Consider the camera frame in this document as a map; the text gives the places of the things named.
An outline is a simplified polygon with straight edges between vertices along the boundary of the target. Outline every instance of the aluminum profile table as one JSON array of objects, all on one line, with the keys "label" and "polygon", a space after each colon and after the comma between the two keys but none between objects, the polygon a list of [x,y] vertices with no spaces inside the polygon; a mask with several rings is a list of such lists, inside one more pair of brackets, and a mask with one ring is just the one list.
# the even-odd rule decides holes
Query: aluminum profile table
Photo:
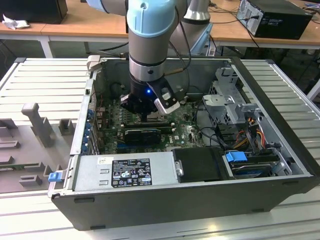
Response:
[{"label": "aluminum profile table", "polygon": [[[320,125],[318,125],[320,122],[317,107],[274,64],[257,60],[244,60],[243,63],[319,162],[319,154],[317,154],[319,152],[319,134],[316,135],[316,133],[320,129]],[[55,89],[55,92],[58,92],[64,90],[58,89],[60,83],[74,83],[82,78],[85,81],[85,78],[88,79],[87,71],[84,68],[82,68],[83,70],[78,69],[85,64],[86,59],[45,58],[28,58],[24,63],[14,63],[0,82],[0,94],[5,93],[1,95],[0,106],[4,104],[3,101],[6,101],[4,105],[8,107],[11,98],[17,101],[14,104],[25,102],[23,98],[30,97],[27,94],[29,91],[42,89],[38,93],[44,94],[44,90],[49,93],[49,90]],[[24,66],[31,66],[32,68],[29,69],[32,70],[25,71]],[[31,79],[33,82],[29,82],[29,86],[33,83],[33,88],[36,89],[24,86],[24,89],[29,89],[29,91],[24,90],[27,92],[24,93],[24,96],[18,95],[20,92],[17,90],[19,89],[12,89],[14,84],[22,86],[25,84],[24,81]],[[39,88],[40,85],[37,85],[39,83],[47,83],[48,85],[45,88]],[[72,93],[68,91],[68,94],[59,93],[52,97],[56,99],[76,97],[78,96],[77,91],[81,87],[74,86],[74,88],[66,87],[65,89],[72,89],[70,91]],[[49,121],[55,122],[55,116],[52,116]],[[48,198],[46,190],[8,193],[0,194],[0,239],[315,240],[320,238],[319,203],[320,187],[318,186],[306,194],[289,197],[270,212],[83,232],[73,228],[72,224]]]},{"label": "aluminum profile table", "polygon": [[0,119],[29,125],[21,109],[25,103],[38,103],[40,117],[51,124],[61,118],[77,123],[89,78],[85,58],[18,58],[0,82]]},{"label": "aluminum profile table", "polygon": [[[300,138],[315,160],[320,163],[320,110],[282,72],[265,60],[243,60],[253,78]],[[248,89],[247,97],[254,102]]]}]

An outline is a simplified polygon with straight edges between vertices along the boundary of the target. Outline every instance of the desk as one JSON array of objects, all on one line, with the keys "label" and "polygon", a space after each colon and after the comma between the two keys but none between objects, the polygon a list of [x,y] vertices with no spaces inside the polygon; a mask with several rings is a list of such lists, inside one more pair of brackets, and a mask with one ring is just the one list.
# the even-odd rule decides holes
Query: desk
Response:
[{"label": "desk", "polygon": [[[71,42],[113,42],[125,43],[125,18],[95,10],[80,0],[66,0],[68,13],[61,24],[32,23],[31,28],[11,30],[4,25],[0,26],[0,39],[35,40],[41,43],[47,58],[53,58],[50,41]],[[232,10],[239,6],[239,0],[214,0],[223,9]],[[298,6],[303,1],[292,0]],[[235,17],[229,13],[211,13],[211,21],[229,22]],[[255,47],[247,30],[239,22],[228,24],[214,24],[211,35],[217,46]],[[320,24],[310,22],[300,40],[255,38],[262,48],[283,49],[319,49]]]}]

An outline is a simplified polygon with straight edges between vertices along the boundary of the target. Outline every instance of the black electronic device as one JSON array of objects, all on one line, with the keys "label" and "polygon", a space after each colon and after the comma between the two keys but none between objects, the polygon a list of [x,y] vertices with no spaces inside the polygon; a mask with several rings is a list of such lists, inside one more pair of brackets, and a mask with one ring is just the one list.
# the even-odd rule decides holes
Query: black electronic device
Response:
[{"label": "black electronic device", "polygon": [[68,11],[66,0],[0,0],[0,16],[27,22],[60,24]]},{"label": "black electronic device", "polygon": [[312,14],[286,0],[241,0],[236,18],[256,38],[298,40]]}]

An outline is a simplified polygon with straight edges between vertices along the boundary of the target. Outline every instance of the power supply label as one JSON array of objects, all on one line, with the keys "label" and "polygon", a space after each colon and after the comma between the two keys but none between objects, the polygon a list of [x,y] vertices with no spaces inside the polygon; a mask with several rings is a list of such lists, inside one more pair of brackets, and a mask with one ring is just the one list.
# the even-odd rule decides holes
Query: power supply label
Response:
[{"label": "power supply label", "polygon": [[128,159],[112,161],[113,188],[152,185],[150,159]]}]

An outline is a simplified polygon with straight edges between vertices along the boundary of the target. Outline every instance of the black plastic cover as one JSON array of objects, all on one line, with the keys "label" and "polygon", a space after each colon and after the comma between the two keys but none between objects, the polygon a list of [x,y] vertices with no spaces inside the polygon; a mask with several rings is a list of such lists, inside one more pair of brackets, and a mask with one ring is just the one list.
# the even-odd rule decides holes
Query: black plastic cover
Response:
[{"label": "black plastic cover", "polygon": [[180,183],[228,180],[222,158],[224,152],[218,147],[177,148],[173,150],[175,162],[181,162],[183,176]]}]

